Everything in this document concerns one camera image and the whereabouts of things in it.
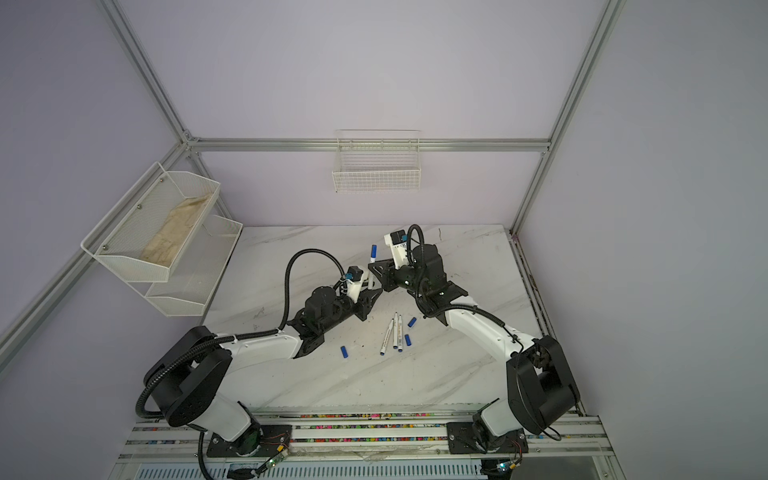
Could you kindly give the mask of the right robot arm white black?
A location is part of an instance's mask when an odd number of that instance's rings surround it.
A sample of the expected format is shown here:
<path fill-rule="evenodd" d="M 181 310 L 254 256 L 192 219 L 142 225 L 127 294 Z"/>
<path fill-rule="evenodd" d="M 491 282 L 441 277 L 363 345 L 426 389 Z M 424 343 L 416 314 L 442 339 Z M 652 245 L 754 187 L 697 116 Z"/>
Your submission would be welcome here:
<path fill-rule="evenodd" d="M 552 424 L 581 400 L 561 344 L 550 335 L 523 333 L 481 308 L 448 279 L 435 245 L 396 245 L 392 255 L 369 264 L 385 291 L 406 290 L 423 317 L 461 332 L 505 365 L 506 397 L 473 415 L 476 448 L 499 449 L 507 434 L 519 431 L 558 440 Z"/>

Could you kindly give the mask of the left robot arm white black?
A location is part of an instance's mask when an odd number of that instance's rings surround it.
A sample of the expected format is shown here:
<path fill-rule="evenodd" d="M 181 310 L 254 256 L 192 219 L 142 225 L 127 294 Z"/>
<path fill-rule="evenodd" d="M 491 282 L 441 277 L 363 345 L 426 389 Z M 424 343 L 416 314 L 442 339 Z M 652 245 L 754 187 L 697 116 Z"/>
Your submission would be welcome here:
<path fill-rule="evenodd" d="M 311 354 L 328 331 L 348 318 L 366 320 L 382 293 L 381 288 L 365 289 L 351 298 L 332 287 L 319 287 L 282 330 L 216 335 L 204 326 L 194 327 L 145 374 L 135 413 L 173 427 L 209 431 L 250 452 L 263 430 L 244 405 L 220 392 L 227 375 Z"/>

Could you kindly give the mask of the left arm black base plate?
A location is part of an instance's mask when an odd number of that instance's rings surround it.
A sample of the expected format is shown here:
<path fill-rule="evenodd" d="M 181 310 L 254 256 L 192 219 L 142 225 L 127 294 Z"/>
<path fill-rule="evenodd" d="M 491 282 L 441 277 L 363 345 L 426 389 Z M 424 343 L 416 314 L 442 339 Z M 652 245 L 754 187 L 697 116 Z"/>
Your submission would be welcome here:
<path fill-rule="evenodd" d="M 293 427 L 288 424 L 250 427 L 238 439 L 228 442 L 214 433 L 207 447 L 209 458 L 269 458 L 290 444 Z"/>

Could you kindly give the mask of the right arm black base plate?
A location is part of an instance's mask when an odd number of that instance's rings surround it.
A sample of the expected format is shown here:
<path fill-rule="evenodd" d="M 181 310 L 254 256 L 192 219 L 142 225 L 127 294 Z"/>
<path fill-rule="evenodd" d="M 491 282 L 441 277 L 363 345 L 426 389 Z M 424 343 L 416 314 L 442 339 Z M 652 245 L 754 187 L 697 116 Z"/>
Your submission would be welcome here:
<path fill-rule="evenodd" d="M 495 435 L 477 421 L 449 422 L 446 430 L 451 454 L 526 454 L 529 451 L 522 429 Z"/>

